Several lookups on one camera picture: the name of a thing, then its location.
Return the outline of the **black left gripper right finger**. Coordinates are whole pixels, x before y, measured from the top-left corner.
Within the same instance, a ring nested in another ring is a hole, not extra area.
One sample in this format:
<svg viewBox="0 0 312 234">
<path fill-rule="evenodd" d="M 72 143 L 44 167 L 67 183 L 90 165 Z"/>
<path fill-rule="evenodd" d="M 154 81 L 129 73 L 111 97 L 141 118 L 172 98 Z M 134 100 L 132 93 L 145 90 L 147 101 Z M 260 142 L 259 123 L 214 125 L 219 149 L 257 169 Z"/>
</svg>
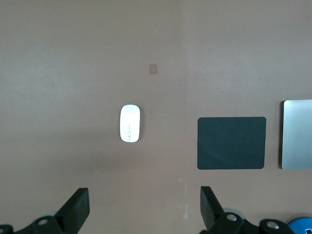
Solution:
<svg viewBox="0 0 312 234">
<path fill-rule="evenodd" d="M 205 224 L 202 234 L 292 234 L 291 228 L 276 219 L 263 219 L 256 226 L 240 215 L 225 212 L 211 187 L 200 188 L 200 212 Z"/>
</svg>

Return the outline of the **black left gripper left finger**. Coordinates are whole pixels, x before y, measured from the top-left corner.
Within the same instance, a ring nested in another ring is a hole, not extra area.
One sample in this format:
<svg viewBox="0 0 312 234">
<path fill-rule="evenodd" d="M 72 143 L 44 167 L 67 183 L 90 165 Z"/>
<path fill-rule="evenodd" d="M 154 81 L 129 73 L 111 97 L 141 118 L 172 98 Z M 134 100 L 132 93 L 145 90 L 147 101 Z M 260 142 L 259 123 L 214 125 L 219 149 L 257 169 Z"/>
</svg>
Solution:
<svg viewBox="0 0 312 234">
<path fill-rule="evenodd" d="M 13 226 L 0 226 L 2 234 L 77 234 L 90 213 L 89 190 L 79 188 L 54 214 L 42 216 L 27 227 L 14 231 Z"/>
</svg>

